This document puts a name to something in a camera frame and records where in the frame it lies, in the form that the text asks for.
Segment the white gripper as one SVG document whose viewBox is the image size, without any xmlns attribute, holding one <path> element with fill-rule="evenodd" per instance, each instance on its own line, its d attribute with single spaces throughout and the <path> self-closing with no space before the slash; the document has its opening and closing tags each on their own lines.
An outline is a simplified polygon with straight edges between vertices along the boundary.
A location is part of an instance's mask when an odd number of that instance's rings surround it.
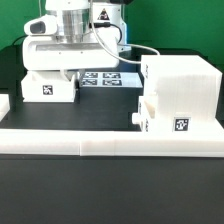
<svg viewBox="0 0 224 224">
<path fill-rule="evenodd" d="M 58 43 L 50 36 L 28 36 L 23 42 L 22 54 L 28 70 L 113 68 L 119 64 L 92 33 L 81 43 Z"/>
</svg>

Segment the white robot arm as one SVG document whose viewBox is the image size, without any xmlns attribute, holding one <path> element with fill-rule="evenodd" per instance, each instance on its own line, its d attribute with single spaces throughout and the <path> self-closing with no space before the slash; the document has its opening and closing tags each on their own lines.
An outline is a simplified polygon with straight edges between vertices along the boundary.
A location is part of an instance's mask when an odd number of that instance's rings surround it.
<svg viewBox="0 0 224 224">
<path fill-rule="evenodd" d="M 98 36 L 91 26 L 90 0 L 46 0 L 46 14 L 24 25 L 23 63 L 31 71 L 110 68 L 119 64 L 120 40 L 101 20 Z"/>
</svg>

